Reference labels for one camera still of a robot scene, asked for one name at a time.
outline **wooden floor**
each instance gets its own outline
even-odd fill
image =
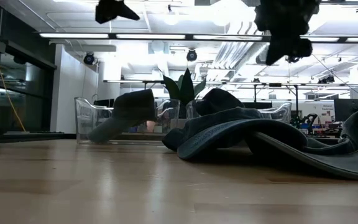
[[[163,146],[0,144],[0,224],[358,223],[358,182],[236,157],[200,164]]]

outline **dark gray fabric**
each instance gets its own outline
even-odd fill
[[[308,139],[299,130],[279,121],[261,119],[259,112],[235,108],[186,123],[169,133],[163,143],[182,159],[194,159],[217,147],[231,147],[245,139],[261,159],[297,160],[331,174],[358,180],[358,112],[343,125],[343,140],[329,146]]]
[[[240,119],[257,119],[262,118],[258,110],[234,108],[219,113],[202,116],[186,122],[183,129],[175,128],[171,130],[162,140],[164,145],[176,151],[185,141],[194,136],[195,134],[210,128],[214,125],[225,123],[228,121],[236,121]],[[219,147],[231,147],[243,139],[243,136],[228,136],[218,142]]]
[[[115,100],[112,116],[88,133],[88,139],[96,143],[107,142],[130,127],[156,120],[152,90],[125,93]]]
[[[345,127],[356,125],[358,119],[348,119]],[[262,142],[269,144],[271,149],[279,150],[301,162],[314,166],[318,169],[325,170],[331,174],[339,175],[349,179],[358,180],[358,143],[351,142],[350,139],[358,139],[358,133],[345,129],[346,133],[349,133],[348,144],[355,146],[355,150],[347,154],[331,154],[331,155],[319,155],[304,152],[295,147],[291,147],[282,143],[279,139],[272,138],[261,132],[256,132],[252,135],[252,139],[258,139]]]
[[[201,116],[236,107],[244,108],[245,106],[235,96],[220,88],[212,89],[203,97],[203,100],[196,103],[196,111]]]

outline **potted plant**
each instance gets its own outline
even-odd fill
[[[169,97],[171,99],[180,100],[179,119],[186,119],[186,105],[195,100],[196,96],[204,90],[206,86],[206,78],[201,83],[194,86],[193,80],[191,79],[191,73],[187,68],[185,74],[179,77],[178,83],[165,75],[163,75],[163,79],[165,88],[169,92]]]

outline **dome camera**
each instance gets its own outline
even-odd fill
[[[96,58],[94,57],[93,52],[86,53],[86,56],[84,57],[84,63],[86,65],[94,65],[96,63]]]
[[[197,53],[195,49],[190,49],[189,52],[187,53],[187,61],[189,62],[194,62],[195,60],[197,60]]]

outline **window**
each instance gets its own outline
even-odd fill
[[[8,93],[26,131],[48,131],[49,126],[44,127],[43,123],[43,115],[48,113],[43,99],[9,90]],[[3,88],[0,88],[0,128],[6,131],[22,131]]]
[[[44,96],[52,76],[47,71],[10,54],[1,55],[1,71],[10,90]]]

